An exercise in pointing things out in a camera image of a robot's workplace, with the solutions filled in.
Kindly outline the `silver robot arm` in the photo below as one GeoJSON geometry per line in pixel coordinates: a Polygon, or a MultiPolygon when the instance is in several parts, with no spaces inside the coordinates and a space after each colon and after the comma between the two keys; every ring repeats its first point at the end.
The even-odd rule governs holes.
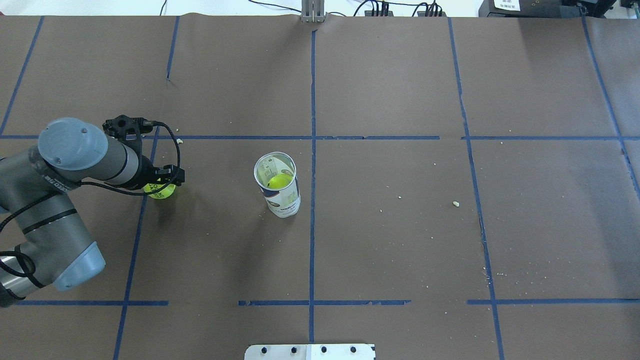
{"type": "Polygon", "coordinates": [[[1,307],[53,286],[66,292],[91,280],[106,262],[78,214],[69,193],[84,186],[144,197],[181,186],[181,163],[154,166],[142,149],[143,136],[162,121],[120,115],[102,127],[62,117],[51,121],[28,149],[1,159],[1,212],[4,228],[16,221],[25,241],[1,253],[1,307]]]}

